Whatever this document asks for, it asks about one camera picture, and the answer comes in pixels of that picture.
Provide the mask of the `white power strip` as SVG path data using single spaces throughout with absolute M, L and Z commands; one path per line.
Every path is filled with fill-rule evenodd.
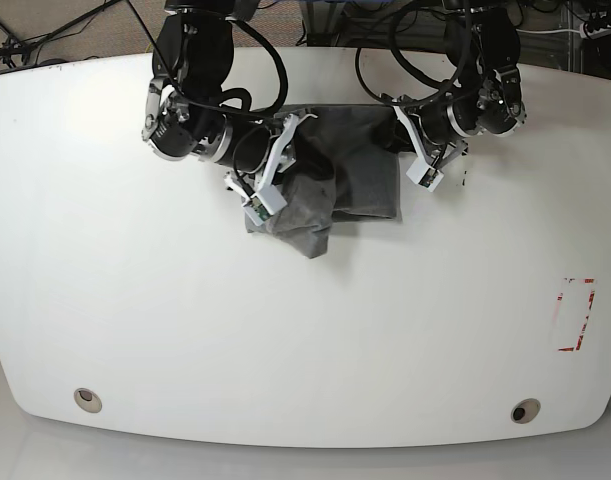
M 583 39 L 598 39 L 611 35 L 611 17 L 592 17 L 584 21 L 580 27 Z

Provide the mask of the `grey T-shirt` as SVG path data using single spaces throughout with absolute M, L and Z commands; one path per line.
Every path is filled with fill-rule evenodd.
M 369 105 L 299 105 L 295 164 L 279 180 L 287 206 L 249 233 L 278 239 L 308 259 L 327 253 L 336 222 L 396 220 L 400 166 L 392 150 L 396 116 Z

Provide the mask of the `red tape rectangle marking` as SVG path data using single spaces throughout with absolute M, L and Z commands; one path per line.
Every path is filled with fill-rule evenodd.
M 556 300 L 552 342 L 558 352 L 581 347 L 596 292 L 593 278 L 564 278 Z

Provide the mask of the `black tripod stand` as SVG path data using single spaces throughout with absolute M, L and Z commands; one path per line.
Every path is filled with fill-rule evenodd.
M 103 1 L 55 30 L 27 38 L 20 38 L 0 19 L 0 32 L 5 35 L 0 46 L 0 74 L 38 67 L 40 53 L 47 45 L 82 34 L 98 16 L 119 4 L 119 0 Z

